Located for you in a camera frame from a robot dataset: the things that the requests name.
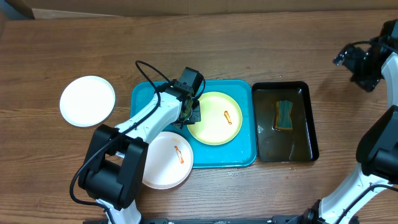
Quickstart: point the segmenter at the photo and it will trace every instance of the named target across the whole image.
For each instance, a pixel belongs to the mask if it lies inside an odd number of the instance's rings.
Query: black tray
[[[270,162],[315,161],[319,149],[313,123],[310,90],[305,82],[256,83],[252,87],[259,158]],[[293,103],[292,130],[275,130],[275,104]]]

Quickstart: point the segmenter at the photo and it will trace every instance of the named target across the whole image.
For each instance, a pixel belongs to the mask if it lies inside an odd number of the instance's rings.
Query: white plate
[[[175,146],[181,151],[183,163]],[[193,165],[191,145],[178,134],[161,132],[149,145],[142,183],[153,189],[169,189],[181,184]]]
[[[111,114],[114,103],[114,90],[108,81],[86,76],[66,87],[61,96],[60,110],[70,124],[89,127],[105,120]]]

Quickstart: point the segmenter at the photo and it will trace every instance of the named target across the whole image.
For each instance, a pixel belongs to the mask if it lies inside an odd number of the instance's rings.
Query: yellow plate
[[[204,93],[200,98],[201,121],[188,125],[198,141],[209,145],[229,142],[242,126],[242,111],[238,103],[224,93]]]

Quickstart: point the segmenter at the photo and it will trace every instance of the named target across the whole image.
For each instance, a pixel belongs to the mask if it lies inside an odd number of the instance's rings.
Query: water
[[[275,130],[275,104],[293,103],[292,130]],[[303,95],[300,88],[253,92],[257,125],[257,148],[263,161],[309,161],[312,158]]]

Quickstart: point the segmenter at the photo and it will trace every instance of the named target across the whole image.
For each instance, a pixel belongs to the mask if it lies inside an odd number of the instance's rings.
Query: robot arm
[[[150,103],[138,114],[124,123],[111,128],[102,124],[91,139],[85,163],[98,153],[107,142],[118,137],[116,143],[101,151],[79,175],[78,185],[96,201],[109,208],[108,214],[117,224],[138,224],[141,214],[137,211],[135,198],[142,184],[149,144],[169,124],[182,128],[185,124],[200,121],[200,105],[194,98],[204,81],[203,75],[191,68],[185,68],[180,79],[157,87],[160,94],[154,95]],[[158,100],[160,105],[141,123],[143,117],[152,111]],[[125,135],[126,130],[138,124]],[[105,154],[124,158],[121,166],[105,159]]]
[[[351,81],[366,91],[372,91],[384,78],[389,109],[359,142],[354,171],[334,192],[307,210],[300,223],[355,223],[354,214],[385,189],[377,186],[398,184],[397,32],[398,21],[386,22],[380,37],[367,42],[372,45],[367,52],[349,44],[334,59],[336,65],[348,68],[353,73]]]

